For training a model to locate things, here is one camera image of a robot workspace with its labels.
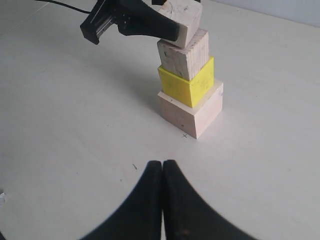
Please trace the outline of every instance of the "block tower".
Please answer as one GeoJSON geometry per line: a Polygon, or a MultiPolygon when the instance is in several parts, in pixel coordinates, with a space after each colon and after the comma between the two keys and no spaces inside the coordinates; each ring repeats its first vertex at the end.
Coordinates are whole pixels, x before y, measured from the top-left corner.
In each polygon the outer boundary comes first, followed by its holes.
{"type": "Polygon", "coordinates": [[[158,10],[180,26],[177,41],[157,42],[162,116],[196,139],[221,112],[224,91],[215,79],[209,33],[199,28],[202,9],[195,0],[167,0],[158,10]]]}

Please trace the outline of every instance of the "small wooden block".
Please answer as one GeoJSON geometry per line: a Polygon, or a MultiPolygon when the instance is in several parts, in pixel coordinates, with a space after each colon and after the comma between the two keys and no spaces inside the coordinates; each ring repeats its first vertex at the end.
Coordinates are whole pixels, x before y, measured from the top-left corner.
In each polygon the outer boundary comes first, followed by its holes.
{"type": "Polygon", "coordinates": [[[158,12],[180,26],[178,39],[168,42],[184,49],[199,28],[202,9],[195,0],[167,0],[158,12]]]}
{"type": "Polygon", "coordinates": [[[223,93],[223,82],[215,80],[215,84],[199,104],[191,108],[160,91],[158,97],[162,116],[177,128],[198,139],[221,112],[223,108],[223,93]]]}
{"type": "Polygon", "coordinates": [[[162,66],[158,68],[158,72],[163,92],[193,108],[214,84],[214,57],[210,56],[209,61],[191,81],[184,80],[162,66]]]}
{"type": "Polygon", "coordinates": [[[209,61],[209,33],[198,28],[190,43],[180,48],[161,39],[157,42],[162,67],[184,80],[193,79],[209,61]]]}

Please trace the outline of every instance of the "yellow painted block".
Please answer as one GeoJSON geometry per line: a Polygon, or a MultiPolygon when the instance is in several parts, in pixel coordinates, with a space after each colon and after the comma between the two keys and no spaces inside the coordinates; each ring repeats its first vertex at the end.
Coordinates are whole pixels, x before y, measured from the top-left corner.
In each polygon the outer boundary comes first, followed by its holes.
{"type": "Polygon", "coordinates": [[[158,68],[163,92],[175,100],[193,108],[214,84],[214,57],[202,67],[190,81],[167,70],[162,65],[158,68]]]}

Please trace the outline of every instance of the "wooden block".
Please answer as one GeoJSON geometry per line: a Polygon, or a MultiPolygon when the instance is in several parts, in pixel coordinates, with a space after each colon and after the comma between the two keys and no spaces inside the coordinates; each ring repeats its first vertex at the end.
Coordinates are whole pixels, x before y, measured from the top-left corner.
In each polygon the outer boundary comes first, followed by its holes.
{"type": "Polygon", "coordinates": [[[180,26],[179,37],[176,41],[168,41],[184,49],[200,25],[202,4],[195,0],[167,0],[158,12],[177,22],[180,26]]]}
{"type": "Polygon", "coordinates": [[[193,79],[209,61],[209,33],[198,28],[190,43],[180,48],[163,39],[157,42],[162,67],[184,80],[193,79]]]}
{"type": "Polygon", "coordinates": [[[158,68],[158,72],[163,92],[193,108],[214,84],[214,58],[211,56],[191,81],[184,80],[162,66],[158,68]]]}
{"type": "Polygon", "coordinates": [[[177,128],[198,139],[221,112],[223,93],[223,82],[215,80],[199,104],[191,108],[160,91],[158,97],[162,116],[177,128]]]}

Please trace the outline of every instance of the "stacked blocks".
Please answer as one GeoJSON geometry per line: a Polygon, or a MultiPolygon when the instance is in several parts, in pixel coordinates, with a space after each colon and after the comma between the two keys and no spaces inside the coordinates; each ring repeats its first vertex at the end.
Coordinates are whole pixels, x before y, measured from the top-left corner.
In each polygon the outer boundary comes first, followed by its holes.
{"type": "Polygon", "coordinates": [[[183,32],[175,42],[157,43],[162,116],[197,139],[222,110],[224,91],[224,84],[215,80],[209,33],[199,28],[202,5],[195,0],[167,0],[159,13],[179,23],[183,32]]]}

